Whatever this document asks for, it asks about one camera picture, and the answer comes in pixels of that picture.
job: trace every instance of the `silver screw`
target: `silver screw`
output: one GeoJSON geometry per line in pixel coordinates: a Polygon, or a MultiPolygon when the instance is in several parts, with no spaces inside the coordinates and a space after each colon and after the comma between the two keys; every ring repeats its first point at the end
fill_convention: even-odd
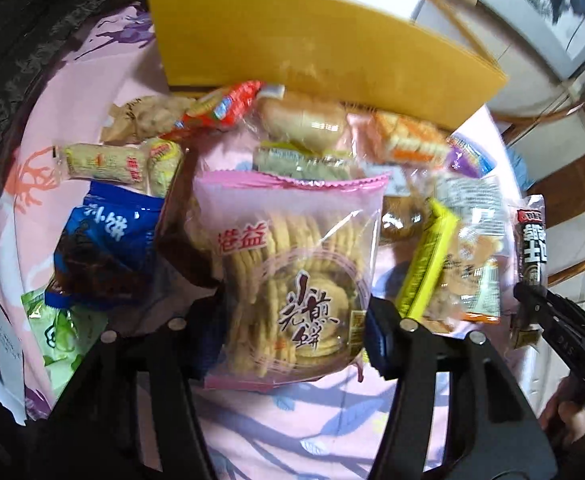
{"type": "Polygon", "coordinates": [[[419,324],[414,319],[405,317],[399,321],[399,327],[406,332],[415,332],[419,328],[419,324]]]}
{"type": "Polygon", "coordinates": [[[471,341],[476,345],[483,345],[486,342],[486,336],[479,330],[473,330],[470,335],[471,341]]]}
{"type": "Polygon", "coordinates": [[[175,332],[183,330],[186,328],[186,320],[183,317],[173,317],[173,319],[168,322],[168,328],[175,332]]]}
{"type": "Polygon", "coordinates": [[[111,344],[117,341],[117,332],[114,330],[106,330],[101,334],[101,342],[104,344],[111,344]]]}

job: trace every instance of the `yellow box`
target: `yellow box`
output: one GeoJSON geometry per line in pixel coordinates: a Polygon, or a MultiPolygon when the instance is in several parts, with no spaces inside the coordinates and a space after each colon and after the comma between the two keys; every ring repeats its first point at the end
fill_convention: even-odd
{"type": "Polygon", "coordinates": [[[454,130],[506,83],[439,0],[149,0],[174,92],[247,79],[454,130]]]}

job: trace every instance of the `pink tablecloth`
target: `pink tablecloth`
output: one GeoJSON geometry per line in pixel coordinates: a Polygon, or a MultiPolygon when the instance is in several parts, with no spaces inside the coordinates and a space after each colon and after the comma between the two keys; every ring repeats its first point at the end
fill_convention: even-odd
{"type": "MultiPolygon", "coordinates": [[[[46,412],[55,399],[20,297],[47,283],[61,230],[88,190],[88,183],[81,181],[55,186],[51,144],[56,140],[97,142],[112,102],[123,104],[168,91],[152,39],[149,16],[134,7],[96,25],[82,48],[66,57],[32,110],[0,198],[0,302],[23,345],[31,410],[46,412]]],[[[478,110],[460,130],[492,153],[504,195],[517,198],[515,178],[487,109],[478,110]]],[[[390,249],[381,248],[373,292],[393,294],[401,270],[390,249]]],[[[191,293],[196,297],[202,291],[191,288],[191,293]]],[[[493,340],[503,344],[506,328],[493,333],[493,340]]],[[[202,428],[220,478],[365,478],[381,440],[395,383],[383,381],[370,367],[365,369],[364,382],[358,383],[356,375],[350,367],[315,383],[285,386],[268,395],[195,389],[202,428]]],[[[446,406],[447,376],[441,374],[427,466],[441,459],[446,406]]],[[[149,465],[156,462],[151,452],[144,458],[149,465]]]]}

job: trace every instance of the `blue snack package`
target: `blue snack package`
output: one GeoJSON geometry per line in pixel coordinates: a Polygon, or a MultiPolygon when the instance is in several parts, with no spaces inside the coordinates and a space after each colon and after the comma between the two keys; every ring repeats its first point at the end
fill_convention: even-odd
{"type": "Polygon", "coordinates": [[[447,139],[451,146],[448,167],[471,178],[483,178],[495,169],[493,158],[474,142],[454,133],[447,139]]]}
{"type": "Polygon", "coordinates": [[[70,213],[54,251],[45,303],[107,310],[143,300],[155,260],[155,225],[162,198],[92,182],[70,213]]]}

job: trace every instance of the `black and white package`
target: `black and white package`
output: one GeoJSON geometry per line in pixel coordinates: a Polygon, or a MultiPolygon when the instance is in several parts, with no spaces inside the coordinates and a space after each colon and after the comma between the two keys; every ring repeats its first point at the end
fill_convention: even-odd
{"type": "Polygon", "coordinates": [[[514,218],[519,281],[531,286],[548,286],[546,253],[546,210],[543,195],[522,200],[514,218]]]}

